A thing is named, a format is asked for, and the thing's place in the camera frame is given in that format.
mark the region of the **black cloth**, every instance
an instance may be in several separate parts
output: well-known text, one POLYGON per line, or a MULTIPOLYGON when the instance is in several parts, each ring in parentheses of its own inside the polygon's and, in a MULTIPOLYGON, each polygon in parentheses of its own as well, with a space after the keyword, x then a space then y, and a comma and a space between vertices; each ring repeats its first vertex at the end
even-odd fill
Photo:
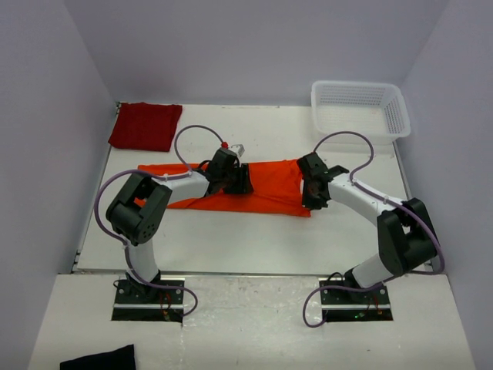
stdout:
POLYGON ((60 364, 60 370, 136 370, 133 345, 60 364))

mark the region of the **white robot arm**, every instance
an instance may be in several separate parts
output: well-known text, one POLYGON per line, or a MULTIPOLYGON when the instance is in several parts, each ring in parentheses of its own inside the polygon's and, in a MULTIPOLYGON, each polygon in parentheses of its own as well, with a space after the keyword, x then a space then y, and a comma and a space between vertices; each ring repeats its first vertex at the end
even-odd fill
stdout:
POLYGON ((346 272, 345 284, 349 288, 370 288, 406 274, 437 255, 425 230, 407 213, 392 205, 401 204, 407 208, 434 234, 426 207, 420 200, 389 197, 368 185, 363 186, 367 190, 364 192, 351 181, 348 170, 341 166, 327 168, 315 152, 300 158, 297 164, 304 179, 304 207, 320 210, 327 207, 329 200, 335 200, 377 227, 378 254, 346 272))

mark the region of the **dark red towel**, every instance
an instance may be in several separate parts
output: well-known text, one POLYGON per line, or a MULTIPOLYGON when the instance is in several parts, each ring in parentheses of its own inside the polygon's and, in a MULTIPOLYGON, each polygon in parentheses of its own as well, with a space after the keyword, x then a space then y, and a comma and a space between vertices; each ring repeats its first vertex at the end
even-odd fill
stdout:
POLYGON ((108 140, 115 148, 169 152, 182 106, 123 103, 108 140))

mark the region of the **orange cloth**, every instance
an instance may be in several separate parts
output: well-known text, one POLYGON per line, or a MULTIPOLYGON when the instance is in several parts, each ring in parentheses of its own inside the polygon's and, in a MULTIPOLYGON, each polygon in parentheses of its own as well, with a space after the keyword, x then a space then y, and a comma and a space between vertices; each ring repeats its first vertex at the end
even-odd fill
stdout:
MULTIPOLYGON (((296 160, 249 163, 249 167, 253 193, 233 195, 220 192, 209 197, 181 200, 169 204, 168 208, 310 216, 310 211, 301 205, 302 177, 296 160)), ((141 164, 139 169, 156 175, 186 172, 183 164, 141 164)))

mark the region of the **white wall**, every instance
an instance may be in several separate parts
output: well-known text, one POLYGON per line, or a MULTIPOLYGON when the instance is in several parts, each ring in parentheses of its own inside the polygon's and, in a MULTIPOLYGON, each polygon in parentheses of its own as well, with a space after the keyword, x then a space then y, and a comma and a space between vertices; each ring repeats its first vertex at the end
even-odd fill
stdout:
POLYGON ((0 50, 0 368, 18 370, 73 262, 115 105, 62 1, 3 1, 0 50))
POLYGON ((412 134, 399 142, 422 198, 478 370, 493 366, 493 2, 452 0, 402 86, 412 134))
POLYGON ((65 0, 112 97, 310 103, 318 79, 400 84, 448 0, 65 0))

